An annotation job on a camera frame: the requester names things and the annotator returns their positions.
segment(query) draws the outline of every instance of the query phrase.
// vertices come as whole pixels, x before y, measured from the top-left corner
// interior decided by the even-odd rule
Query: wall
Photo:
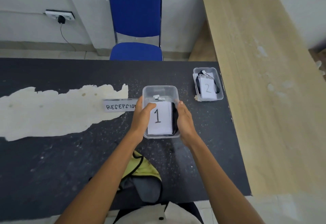
[[[71,0],[0,0],[0,40],[65,43],[60,24],[43,15],[45,9],[72,11],[76,22],[63,25],[71,43],[92,44]]]
[[[326,38],[324,0],[282,0],[308,48]],[[108,0],[0,0],[0,10],[41,13],[46,8],[72,10],[77,22],[64,34],[72,43],[92,42],[97,49],[111,49],[114,42]],[[0,40],[64,42],[55,20],[42,15],[5,12],[0,21]],[[190,52],[205,19],[202,0],[163,0],[162,50]]]

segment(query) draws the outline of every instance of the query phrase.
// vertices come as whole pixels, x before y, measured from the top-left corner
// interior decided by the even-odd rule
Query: handwritten number
[[[156,109],[156,111],[154,113],[156,113],[156,115],[157,115],[157,121],[155,123],[160,123],[161,121],[158,120],[158,109]]]
[[[208,89],[209,89],[209,85],[208,84],[205,84],[205,85],[207,85],[207,89],[206,89],[206,92],[207,93],[211,93]]]

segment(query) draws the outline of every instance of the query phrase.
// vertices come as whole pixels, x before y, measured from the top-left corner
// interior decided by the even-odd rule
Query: plastic container
[[[179,103],[178,90],[175,86],[146,86],[143,88],[142,93],[142,109],[147,106],[148,103],[161,102],[153,98],[154,95],[160,95],[160,97],[165,98],[165,101],[173,102],[175,106]],[[163,135],[148,135],[148,130],[146,129],[144,137],[150,139],[162,139],[162,138],[176,138],[180,136],[180,131],[177,131],[176,134],[172,136],[163,136]]]
[[[216,82],[216,85],[220,89],[220,92],[218,94],[216,94],[216,97],[217,97],[216,100],[223,99],[223,97],[224,97],[223,96],[223,90],[222,90],[220,78],[218,77],[218,71],[215,68],[194,68],[193,77],[194,77],[194,82],[195,82],[195,88],[196,88],[196,93],[197,93],[197,99],[198,99],[198,101],[216,101],[216,100],[203,99],[201,97],[201,95],[199,94],[199,92],[198,92],[198,88],[197,88],[197,84],[196,84],[196,78],[197,78],[197,76],[195,74],[200,73],[202,70],[205,70],[206,73],[213,73],[213,77],[214,77],[214,80]]]

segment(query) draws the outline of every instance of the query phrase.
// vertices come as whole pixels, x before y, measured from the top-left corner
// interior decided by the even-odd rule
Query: blue chair
[[[110,0],[114,36],[110,60],[162,61],[162,0]],[[159,36],[159,45],[119,43],[117,32],[132,37]]]

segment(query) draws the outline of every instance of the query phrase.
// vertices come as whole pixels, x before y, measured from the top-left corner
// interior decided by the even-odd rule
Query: paper sign
[[[155,102],[148,123],[149,135],[172,135],[172,103],[168,101]]]
[[[216,99],[215,84],[213,79],[201,77],[200,84],[203,99]]]
[[[134,111],[138,99],[104,99],[106,112]]]

